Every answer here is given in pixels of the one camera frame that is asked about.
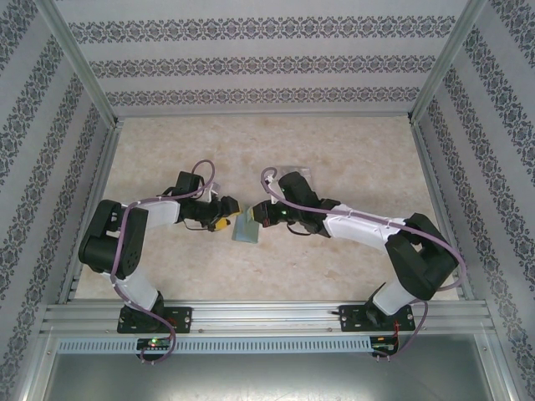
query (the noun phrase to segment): beige surface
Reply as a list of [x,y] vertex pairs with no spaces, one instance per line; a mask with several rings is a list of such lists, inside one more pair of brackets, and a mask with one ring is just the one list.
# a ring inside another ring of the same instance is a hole
[[[180,170],[212,159],[222,195],[252,205],[269,165],[307,165],[319,197],[382,216],[434,220],[407,118],[214,116],[127,119],[104,198],[130,203],[174,185]],[[209,176],[209,168],[200,174]],[[261,229],[257,245],[180,225],[148,231],[140,265],[166,299],[365,300],[393,268],[367,246]],[[115,297],[84,267],[77,298]],[[455,291],[440,299],[456,299]]]

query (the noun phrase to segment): table surface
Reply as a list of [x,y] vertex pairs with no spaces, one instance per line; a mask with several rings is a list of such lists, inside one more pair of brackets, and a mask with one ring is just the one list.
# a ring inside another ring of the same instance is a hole
[[[180,170],[215,162],[221,195],[243,205],[267,199],[270,165],[311,168],[318,196],[381,216],[418,211],[435,220],[406,116],[202,116],[127,119],[104,199],[128,204],[160,194]],[[198,172],[210,174],[207,166]],[[183,224],[147,231],[140,266],[166,299],[365,300],[394,270],[373,248],[284,225],[260,230],[256,245],[224,231]],[[116,298],[108,280],[84,267],[77,298]],[[436,299],[457,299],[456,291]]]

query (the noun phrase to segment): enclosure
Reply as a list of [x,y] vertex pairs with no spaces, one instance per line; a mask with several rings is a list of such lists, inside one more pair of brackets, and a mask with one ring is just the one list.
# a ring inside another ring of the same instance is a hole
[[[533,7],[2,2],[1,399],[535,398]],[[385,253],[284,225],[233,241],[236,217],[158,227],[140,265],[191,315],[144,366],[151,335],[117,333],[124,303],[78,250],[101,200],[162,194],[202,159],[243,211],[269,198],[264,168],[294,165],[320,198],[429,216],[467,279],[413,305],[410,349],[379,361],[392,332],[334,312],[395,276]]]

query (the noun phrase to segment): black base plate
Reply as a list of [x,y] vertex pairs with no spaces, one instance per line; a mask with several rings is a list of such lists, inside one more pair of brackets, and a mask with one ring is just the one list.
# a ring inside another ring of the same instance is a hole
[[340,327],[343,332],[384,332],[394,331],[395,323],[398,322],[401,332],[413,332],[415,320],[410,305],[402,307],[395,315],[388,316],[377,327],[366,317],[366,308],[362,305],[340,305]]
[[[177,334],[187,334],[191,328],[191,312],[190,307],[165,307],[164,319],[173,325]],[[147,330],[143,327],[137,327],[130,314],[125,312],[123,308],[120,311],[117,332],[119,334],[140,334],[147,333]],[[169,328],[161,324],[155,331],[151,332],[169,332]]]

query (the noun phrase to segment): patterned wallpaper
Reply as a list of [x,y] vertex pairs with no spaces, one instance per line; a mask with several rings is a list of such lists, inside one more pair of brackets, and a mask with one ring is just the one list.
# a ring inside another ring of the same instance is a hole
[[108,130],[31,0],[0,5],[0,88],[3,401],[58,299]]
[[471,285],[535,399],[535,10],[489,1],[420,121]]
[[119,116],[404,113],[465,5],[58,1]]

